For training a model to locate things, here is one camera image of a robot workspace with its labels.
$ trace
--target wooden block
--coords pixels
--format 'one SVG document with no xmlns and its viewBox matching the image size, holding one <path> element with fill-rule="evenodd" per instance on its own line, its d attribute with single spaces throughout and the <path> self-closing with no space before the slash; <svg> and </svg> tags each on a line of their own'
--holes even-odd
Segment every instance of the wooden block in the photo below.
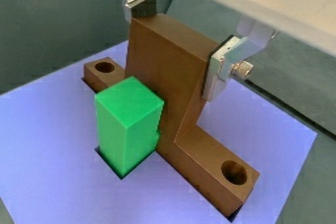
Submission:
<svg viewBox="0 0 336 224">
<path fill-rule="evenodd" d="M 107 87 L 119 83 L 124 79 L 124 76 L 124 68 L 109 57 L 84 65 L 83 81 L 95 92 L 100 92 Z"/>
<path fill-rule="evenodd" d="M 165 101 L 156 151 L 229 216 L 248 198 L 259 173 L 196 127 L 205 105 L 208 57 L 216 47 L 165 15 L 132 19 L 125 76 L 136 76 Z"/>
</svg>

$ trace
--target table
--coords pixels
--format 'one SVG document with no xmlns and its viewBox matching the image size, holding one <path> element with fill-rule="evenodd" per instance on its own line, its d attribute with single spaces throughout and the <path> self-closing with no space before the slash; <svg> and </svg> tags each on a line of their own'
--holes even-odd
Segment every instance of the table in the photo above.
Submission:
<svg viewBox="0 0 336 224">
<path fill-rule="evenodd" d="M 156 152 L 123 180 L 96 153 L 83 65 L 107 56 L 124 66 L 127 42 L 0 96 L 0 196 L 15 223 L 228 224 Z M 199 125 L 261 173 L 232 223 L 275 223 L 316 133 L 236 81 Z"/>
</svg>

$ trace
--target hole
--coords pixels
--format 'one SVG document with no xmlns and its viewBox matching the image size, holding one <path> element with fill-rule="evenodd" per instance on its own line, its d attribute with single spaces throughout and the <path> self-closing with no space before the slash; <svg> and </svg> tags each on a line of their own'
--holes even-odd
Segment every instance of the hole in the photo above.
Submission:
<svg viewBox="0 0 336 224">
<path fill-rule="evenodd" d="M 221 173 L 225 179 L 235 185 L 243 185 L 247 182 L 247 170 L 235 161 L 227 160 L 221 164 Z"/>
<path fill-rule="evenodd" d="M 103 72 L 103 73 L 109 73 L 115 70 L 115 66 L 107 62 L 97 63 L 95 68 L 99 72 Z"/>
<path fill-rule="evenodd" d="M 117 171 L 117 169 L 115 168 L 115 166 L 109 163 L 108 159 L 107 159 L 105 156 L 101 154 L 101 152 L 100 152 L 100 147 L 97 146 L 97 147 L 95 148 L 95 150 L 96 150 L 97 154 L 100 155 L 100 157 L 101 157 L 103 161 L 105 162 L 105 164 L 109 166 L 109 168 L 111 168 L 112 171 L 115 172 L 115 174 L 119 176 L 120 179 L 123 179 L 127 175 L 123 176 L 123 175 L 119 173 L 119 171 Z"/>
</svg>

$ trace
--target bolt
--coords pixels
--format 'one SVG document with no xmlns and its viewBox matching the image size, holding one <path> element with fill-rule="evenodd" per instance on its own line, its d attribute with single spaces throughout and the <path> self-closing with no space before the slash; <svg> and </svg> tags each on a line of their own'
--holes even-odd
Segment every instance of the bolt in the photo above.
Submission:
<svg viewBox="0 0 336 224">
<path fill-rule="evenodd" d="M 231 75 L 245 81 L 253 68 L 253 64 L 241 61 L 232 66 Z"/>
</svg>

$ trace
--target green rectangular prism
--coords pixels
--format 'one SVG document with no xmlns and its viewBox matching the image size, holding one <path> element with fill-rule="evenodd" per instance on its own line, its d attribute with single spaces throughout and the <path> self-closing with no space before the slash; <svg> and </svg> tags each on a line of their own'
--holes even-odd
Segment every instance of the green rectangular prism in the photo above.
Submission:
<svg viewBox="0 0 336 224">
<path fill-rule="evenodd" d="M 100 154 L 123 178 L 155 150 L 164 101 L 129 77 L 95 96 Z"/>
</svg>

